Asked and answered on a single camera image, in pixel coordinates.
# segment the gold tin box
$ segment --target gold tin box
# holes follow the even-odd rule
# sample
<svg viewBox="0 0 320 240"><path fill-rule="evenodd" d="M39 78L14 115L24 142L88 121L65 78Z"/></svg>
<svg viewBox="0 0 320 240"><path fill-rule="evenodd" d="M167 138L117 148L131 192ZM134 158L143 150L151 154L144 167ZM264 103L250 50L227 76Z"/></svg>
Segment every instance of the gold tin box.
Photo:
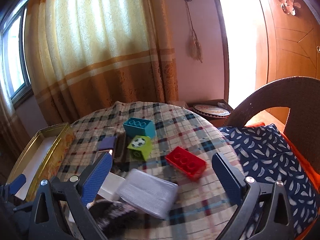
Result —
<svg viewBox="0 0 320 240"><path fill-rule="evenodd" d="M41 180L57 175L74 138L75 135L68 123L50 126L37 132L21 153L7 180L7 183L10 183L20 174L26 175L25 188L21 188L16 196L23 198L21 196L26 195L26 201L34 200Z"/></svg>

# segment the red toy block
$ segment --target red toy block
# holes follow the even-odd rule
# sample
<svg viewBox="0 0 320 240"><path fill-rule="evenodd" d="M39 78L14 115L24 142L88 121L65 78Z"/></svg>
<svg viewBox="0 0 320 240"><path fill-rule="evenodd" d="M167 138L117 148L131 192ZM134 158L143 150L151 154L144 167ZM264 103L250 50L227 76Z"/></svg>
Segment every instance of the red toy block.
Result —
<svg viewBox="0 0 320 240"><path fill-rule="evenodd" d="M167 154L165 159L193 181L199 179L206 169L204 160L179 146Z"/></svg>

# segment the window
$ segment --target window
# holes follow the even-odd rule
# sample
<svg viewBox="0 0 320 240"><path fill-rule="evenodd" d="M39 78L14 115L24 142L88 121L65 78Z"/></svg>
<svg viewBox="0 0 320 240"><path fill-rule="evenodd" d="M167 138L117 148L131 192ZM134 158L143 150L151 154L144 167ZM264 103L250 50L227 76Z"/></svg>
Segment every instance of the window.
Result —
<svg viewBox="0 0 320 240"><path fill-rule="evenodd" d="M2 71L14 106L32 95L24 57L24 25L29 0L21 0L2 23Z"/></svg>

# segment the table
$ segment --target table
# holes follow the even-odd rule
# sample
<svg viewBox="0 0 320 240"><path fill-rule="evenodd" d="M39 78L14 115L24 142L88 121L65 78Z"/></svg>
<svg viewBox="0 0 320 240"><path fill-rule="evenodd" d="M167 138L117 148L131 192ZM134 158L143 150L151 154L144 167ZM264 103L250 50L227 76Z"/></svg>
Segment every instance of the table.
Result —
<svg viewBox="0 0 320 240"><path fill-rule="evenodd" d="M74 122L76 135L58 172L68 180L79 175L98 157L97 145L105 136L123 132L123 123L130 117L153 120L156 137L147 162L130 159L123 163L118 175L125 177L132 168L143 170L179 185L178 199L166 220L142 214L135 227L126 230L121 239L215 239L225 227L236 206L231 206L211 166L214 153L224 153L233 166L241 169L233 148L223 135L199 115L177 106L162 103L116 102L111 108L101 109ZM204 159L207 169L192 182L168 165L165 155L180 146Z"/></svg>

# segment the green toy block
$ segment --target green toy block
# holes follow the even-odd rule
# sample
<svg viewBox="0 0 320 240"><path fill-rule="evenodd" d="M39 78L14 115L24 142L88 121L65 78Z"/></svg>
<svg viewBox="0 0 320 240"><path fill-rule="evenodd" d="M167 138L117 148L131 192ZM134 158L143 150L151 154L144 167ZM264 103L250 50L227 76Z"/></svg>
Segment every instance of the green toy block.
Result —
<svg viewBox="0 0 320 240"><path fill-rule="evenodd" d="M127 146L132 158L137 160L148 160L152 151L152 141L148 136L136 135Z"/></svg>

